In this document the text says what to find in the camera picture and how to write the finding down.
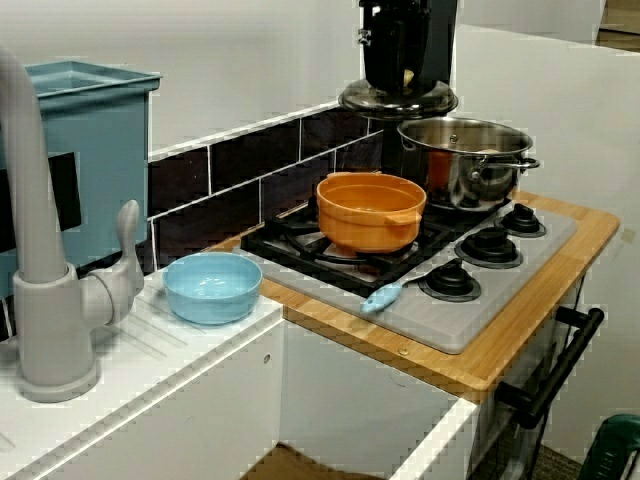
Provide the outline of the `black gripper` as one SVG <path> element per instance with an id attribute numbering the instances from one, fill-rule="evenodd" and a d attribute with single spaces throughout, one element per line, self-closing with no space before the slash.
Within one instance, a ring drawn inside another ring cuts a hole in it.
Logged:
<path id="1" fill-rule="evenodd" d="M 404 86 L 404 47 L 406 69 L 412 73 L 407 84 L 418 88 L 429 81 L 428 1 L 359 1 L 363 9 L 362 27 L 358 30 L 363 45 L 365 77 L 372 87 L 394 92 Z"/>

